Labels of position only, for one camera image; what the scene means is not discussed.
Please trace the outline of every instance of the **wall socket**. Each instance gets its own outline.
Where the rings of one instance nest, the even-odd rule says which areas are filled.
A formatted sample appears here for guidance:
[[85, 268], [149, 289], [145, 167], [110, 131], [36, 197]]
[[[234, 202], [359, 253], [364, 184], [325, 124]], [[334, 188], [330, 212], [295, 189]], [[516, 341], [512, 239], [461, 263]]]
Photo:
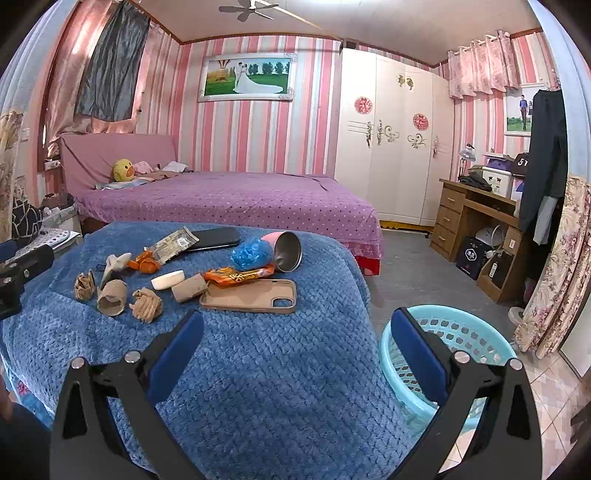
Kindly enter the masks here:
[[45, 171], [52, 170], [54, 168], [61, 167], [61, 162], [59, 160], [46, 161], [43, 167]]

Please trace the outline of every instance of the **pink bed cover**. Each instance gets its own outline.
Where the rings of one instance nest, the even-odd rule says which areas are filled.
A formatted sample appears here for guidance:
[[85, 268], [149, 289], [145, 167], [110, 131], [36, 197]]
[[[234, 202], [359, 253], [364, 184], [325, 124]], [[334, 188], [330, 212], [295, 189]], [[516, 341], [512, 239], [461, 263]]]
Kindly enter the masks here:
[[103, 222], [221, 223], [319, 233], [353, 255], [380, 259], [375, 209], [329, 177], [280, 173], [195, 172], [77, 198], [79, 211]]

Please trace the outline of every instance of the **stuffed toy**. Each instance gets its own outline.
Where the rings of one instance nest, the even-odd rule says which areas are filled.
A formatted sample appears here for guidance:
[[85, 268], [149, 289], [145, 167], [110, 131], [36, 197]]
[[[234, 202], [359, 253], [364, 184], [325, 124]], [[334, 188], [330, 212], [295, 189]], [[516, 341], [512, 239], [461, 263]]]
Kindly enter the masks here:
[[135, 169], [127, 158], [118, 160], [113, 166], [113, 178], [115, 181], [130, 181], [135, 178]]

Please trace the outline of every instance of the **wedding photo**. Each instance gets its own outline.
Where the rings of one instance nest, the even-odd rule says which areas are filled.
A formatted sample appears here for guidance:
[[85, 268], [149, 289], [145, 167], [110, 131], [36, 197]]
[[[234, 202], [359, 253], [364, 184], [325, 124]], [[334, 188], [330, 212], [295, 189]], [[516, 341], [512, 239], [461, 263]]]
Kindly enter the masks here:
[[293, 59], [285, 54], [212, 57], [204, 62], [200, 101], [232, 99], [290, 100]]

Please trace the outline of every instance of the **framed photo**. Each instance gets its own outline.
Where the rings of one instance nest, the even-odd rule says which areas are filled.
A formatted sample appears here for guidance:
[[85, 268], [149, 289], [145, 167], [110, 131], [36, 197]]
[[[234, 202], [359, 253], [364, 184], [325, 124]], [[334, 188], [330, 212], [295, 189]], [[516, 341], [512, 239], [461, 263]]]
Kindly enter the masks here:
[[294, 53], [238, 53], [203, 60], [199, 102], [294, 99]]
[[548, 87], [543, 83], [528, 83], [505, 94], [505, 135], [531, 136], [534, 95]]

